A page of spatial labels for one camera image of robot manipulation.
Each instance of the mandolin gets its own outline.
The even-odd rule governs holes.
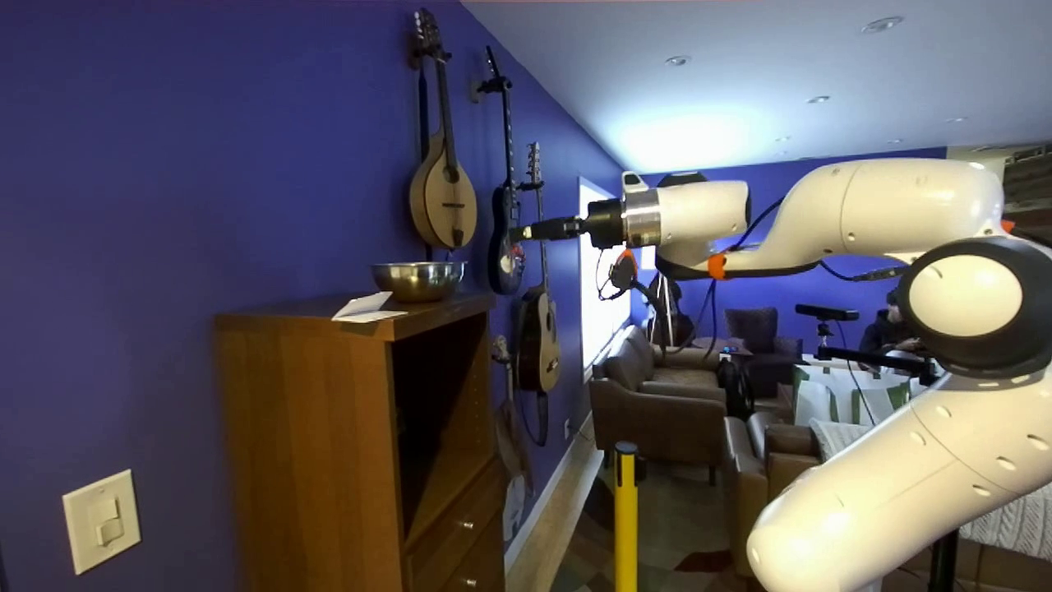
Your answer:
[[[500,121],[503,121],[503,188],[492,192],[492,234],[487,254],[487,281],[492,294],[516,294],[523,284],[525,254],[523,243],[512,242],[508,226],[516,226],[519,211],[519,183],[516,183],[516,153],[512,153],[512,81],[500,72],[492,50],[487,46],[489,80],[481,94],[500,94]]]
[[[476,193],[457,161],[448,89],[450,54],[441,46],[438,21],[432,9],[415,9],[415,57],[432,61],[438,70],[441,134],[427,141],[427,156],[410,179],[410,220],[424,243],[453,250],[473,242]]]

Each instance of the yellow pole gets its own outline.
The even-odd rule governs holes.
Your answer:
[[[639,482],[634,445],[616,445],[616,592],[639,592]]]

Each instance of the rug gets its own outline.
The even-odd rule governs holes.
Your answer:
[[[702,466],[643,465],[639,484],[640,592],[746,592],[732,575],[723,484]],[[584,499],[551,592],[616,588],[616,490],[604,466]]]

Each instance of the wooden furniture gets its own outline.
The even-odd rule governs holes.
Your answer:
[[[244,588],[503,588],[489,297],[216,318]]]

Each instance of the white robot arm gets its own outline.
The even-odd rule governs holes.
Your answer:
[[[948,380],[766,508],[749,538],[766,588],[860,588],[1052,482],[1052,254],[1002,234],[997,174],[920,159],[827,164],[784,193],[759,248],[710,254],[712,236],[744,232],[735,193],[746,192],[629,193],[523,236],[658,243],[664,266],[696,277],[793,273],[827,254],[909,262],[901,308]]]

